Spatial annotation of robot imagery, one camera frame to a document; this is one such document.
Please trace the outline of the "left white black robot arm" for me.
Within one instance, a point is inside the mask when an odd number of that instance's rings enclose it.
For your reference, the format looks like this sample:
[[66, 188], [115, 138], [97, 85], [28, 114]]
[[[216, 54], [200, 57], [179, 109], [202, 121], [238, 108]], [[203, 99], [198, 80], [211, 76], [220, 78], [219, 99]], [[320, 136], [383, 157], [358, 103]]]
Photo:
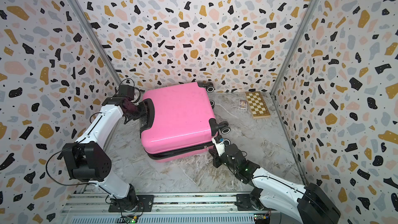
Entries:
[[125, 122], [147, 115], [141, 92], [131, 85], [119, 85], [117, 92], [105, 99], [87, 131], [73, 143], [66, 143], [58, 152], [63, 157], [71, 179], [80, 185], [93, 185], [110, 198], [121, 213], [140, 210], [142, 204], [134, 187], [123, 181], [114, 171], [104, 147], [120, 119]]

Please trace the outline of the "pink hard-shell suitcase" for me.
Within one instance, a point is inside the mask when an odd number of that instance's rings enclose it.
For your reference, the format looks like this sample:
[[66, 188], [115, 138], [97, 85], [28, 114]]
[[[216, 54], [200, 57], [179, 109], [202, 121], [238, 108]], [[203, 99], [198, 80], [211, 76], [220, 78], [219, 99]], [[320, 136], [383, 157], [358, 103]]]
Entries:
[[144, 93], [147, 115], [140, 132], [149, 158], [167, 162], [203, 153], [231, 131], [228, 122], [216, 120], [208, 96], [214, 91], [212, 82], [193, 82]]

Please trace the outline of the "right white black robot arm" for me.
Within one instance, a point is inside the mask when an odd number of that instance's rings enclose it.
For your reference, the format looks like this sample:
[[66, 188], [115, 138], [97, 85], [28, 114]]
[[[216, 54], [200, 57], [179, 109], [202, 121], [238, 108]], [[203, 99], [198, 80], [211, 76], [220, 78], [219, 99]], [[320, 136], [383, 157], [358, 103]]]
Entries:
[[305, 186], [278, 177], [247, 160], [235, 144], [209, 150], [213, 166], [228, 167], [237, 180], [253, 187], [251, 206], [271, 208], [302, 224], [336, 224], [341, 213], [326, 193], [316, 184]]

